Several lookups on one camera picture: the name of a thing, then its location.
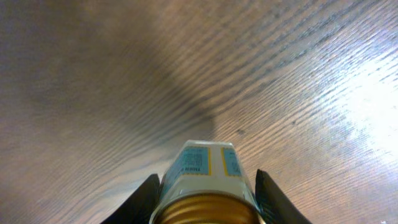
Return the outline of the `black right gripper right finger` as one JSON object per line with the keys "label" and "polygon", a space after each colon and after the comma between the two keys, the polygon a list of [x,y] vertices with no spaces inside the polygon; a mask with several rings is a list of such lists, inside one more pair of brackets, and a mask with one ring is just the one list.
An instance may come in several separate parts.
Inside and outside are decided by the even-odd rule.
{"label": "black right gripper right finger", "polygon": [[255,197],[261,217],[266,223],[311,224],[270,175],[260,169],[256,172]]}

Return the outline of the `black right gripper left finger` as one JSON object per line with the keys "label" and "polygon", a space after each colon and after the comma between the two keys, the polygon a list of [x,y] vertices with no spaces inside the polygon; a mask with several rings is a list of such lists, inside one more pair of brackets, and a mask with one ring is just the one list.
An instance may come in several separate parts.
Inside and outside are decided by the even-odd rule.
{"label": "black right gripper left finger", "polygon": [[160,180],[151,174],[128,199],[101,224],[149,224],[160,197]]}

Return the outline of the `small jar gold lid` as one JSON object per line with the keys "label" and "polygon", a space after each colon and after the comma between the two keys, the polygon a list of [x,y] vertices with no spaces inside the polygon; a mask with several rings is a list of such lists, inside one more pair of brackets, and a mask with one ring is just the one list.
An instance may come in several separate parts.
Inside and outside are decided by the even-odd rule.
{"label": "small jar gold lid", "polygon": [[232,143],[188,140],[165,172],[151,223],[264,223]]}

